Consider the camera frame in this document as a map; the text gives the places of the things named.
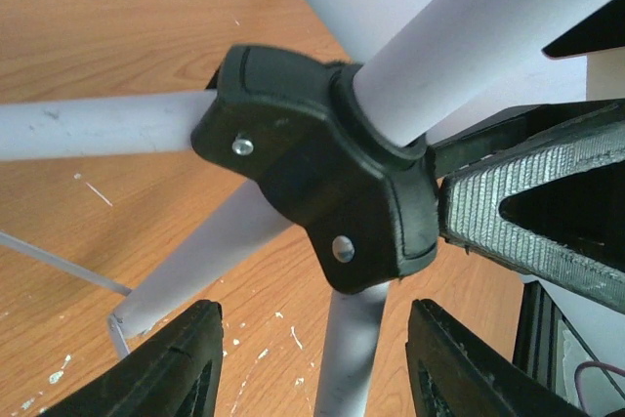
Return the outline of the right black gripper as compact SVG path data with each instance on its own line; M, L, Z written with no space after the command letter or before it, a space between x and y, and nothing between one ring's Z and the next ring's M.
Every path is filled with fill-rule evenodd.
M612 104L513 106L432 145L437 178L474 164L442 182L441 235L623 312L624 116L592 113Z

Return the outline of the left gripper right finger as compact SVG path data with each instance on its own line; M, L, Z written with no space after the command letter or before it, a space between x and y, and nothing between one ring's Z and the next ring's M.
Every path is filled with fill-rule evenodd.
M418 416L583 416L436 302L412 302L405 345Z

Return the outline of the white music stand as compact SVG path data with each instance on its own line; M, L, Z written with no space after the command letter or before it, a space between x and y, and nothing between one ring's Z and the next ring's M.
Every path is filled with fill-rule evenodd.
M388 284L451 243L440 188L474 165L437 178L427 132L532 51L621 46L623 14L624 0L433 0L363 64L239 44L199 92L5 104L5 161L190 149L245 183L134 289L1 242L122 294L107 320L121 361L219 271L300 226L333 290L314 412L362 415Z

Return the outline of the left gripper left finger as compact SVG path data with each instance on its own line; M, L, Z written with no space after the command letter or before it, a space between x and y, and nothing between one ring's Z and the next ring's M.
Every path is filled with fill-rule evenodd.
M199 300L45 416L213 416L223 364L223 312Z

